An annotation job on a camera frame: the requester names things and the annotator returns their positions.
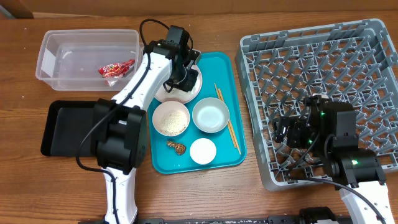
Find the pink bowl with rice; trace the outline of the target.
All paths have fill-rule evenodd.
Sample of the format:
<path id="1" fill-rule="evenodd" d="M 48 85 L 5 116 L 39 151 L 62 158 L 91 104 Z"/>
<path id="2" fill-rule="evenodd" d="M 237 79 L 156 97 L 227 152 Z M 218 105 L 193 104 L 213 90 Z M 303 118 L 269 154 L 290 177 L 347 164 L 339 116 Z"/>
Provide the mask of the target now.
<path id="1" fill-rule="evenodd" d="M 154 110 L 152 124 L 155 130 L 163 136 L 178 136 L 188 128 L 190 113 L 184 104 L 177 101 L 166 101 Z"/>

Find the grey bowl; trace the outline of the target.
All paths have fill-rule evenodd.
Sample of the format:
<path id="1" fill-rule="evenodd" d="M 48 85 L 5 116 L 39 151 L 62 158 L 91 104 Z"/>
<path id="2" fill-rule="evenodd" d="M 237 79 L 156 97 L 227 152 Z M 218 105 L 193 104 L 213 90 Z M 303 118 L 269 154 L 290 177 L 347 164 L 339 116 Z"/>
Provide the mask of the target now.
<path id="1" fill-rule="evenodd" d="M 218 98 L 204 98 L 193 107 L 192 118 L 195 126 L 205 133 L 217 133 L 226 127 L 226 108 Z"/>

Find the red snack wrapper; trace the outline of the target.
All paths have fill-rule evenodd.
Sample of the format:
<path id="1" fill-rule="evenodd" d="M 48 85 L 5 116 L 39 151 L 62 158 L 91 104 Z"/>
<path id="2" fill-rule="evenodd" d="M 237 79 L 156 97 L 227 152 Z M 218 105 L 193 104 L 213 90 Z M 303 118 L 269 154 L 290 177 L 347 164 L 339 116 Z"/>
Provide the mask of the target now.
<path id="1" fill-rule="evenodd" d="M 130 69 L 133 67 L 135 64 L 134 59 L 130 59 L 127 62 L 122 62 L 122 63 L 112 63 L 109 65 L 105 65 L 101 68 L 98 69 L 98 73 L 103 77 L 103 78 L 112 78 L 112 80 L 106 80 L 105 82 L 109 86 L 114 86 L 116 84 L 116 78 L 123 78 L 125 74 L 130 71 Z"/>

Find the white cup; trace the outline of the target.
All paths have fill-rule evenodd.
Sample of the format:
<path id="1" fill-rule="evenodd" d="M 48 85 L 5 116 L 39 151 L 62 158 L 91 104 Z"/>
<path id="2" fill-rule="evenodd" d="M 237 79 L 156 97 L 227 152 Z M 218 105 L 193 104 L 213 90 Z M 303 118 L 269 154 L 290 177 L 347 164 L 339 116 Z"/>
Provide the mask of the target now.
<path id="1" fill-rule="evenodd" d="M 207 138 L 197 139 L 190 146 L 190 157 L 199 165 L 207 165 L 213 161 L 216 152 L 214 142 Z"/>

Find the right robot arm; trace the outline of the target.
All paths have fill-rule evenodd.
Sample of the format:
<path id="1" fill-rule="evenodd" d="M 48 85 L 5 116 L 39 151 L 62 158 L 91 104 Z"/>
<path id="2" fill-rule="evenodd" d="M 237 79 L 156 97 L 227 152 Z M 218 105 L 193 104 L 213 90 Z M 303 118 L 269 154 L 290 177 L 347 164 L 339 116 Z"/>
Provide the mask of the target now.
<path id="1" fill-rule="evenodd" d="M 287 176 L 291 179 L 290 173 L 312 154 L 329 178 L 307 180 L 333 185 L 353 223 L 393 223 L 386 175 L 376 153 L 359 147 L 353 105 L 321 94 L 303 103 L 310 110 L 306 118 L 281 116 L 272 122 L 274 142 L 304 149 Z"/>

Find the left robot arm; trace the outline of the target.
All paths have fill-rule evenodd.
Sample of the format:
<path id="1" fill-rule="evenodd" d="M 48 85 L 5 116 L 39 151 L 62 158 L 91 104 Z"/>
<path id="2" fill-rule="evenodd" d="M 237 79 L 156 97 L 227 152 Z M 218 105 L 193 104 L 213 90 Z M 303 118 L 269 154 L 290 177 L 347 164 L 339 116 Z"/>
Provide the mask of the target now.
<path id="1" fill-rule="evenodd" d="M 152 41 L 144 48 L 136 74 L 110 100 L 94 107 L 91 153 L 106 181 L 107 211 L 103 223 L 134 223 L 135 175 L 147 148 L 147 109 L 159 88 L 192 91 L 199 50 L 176 40 Z"/>

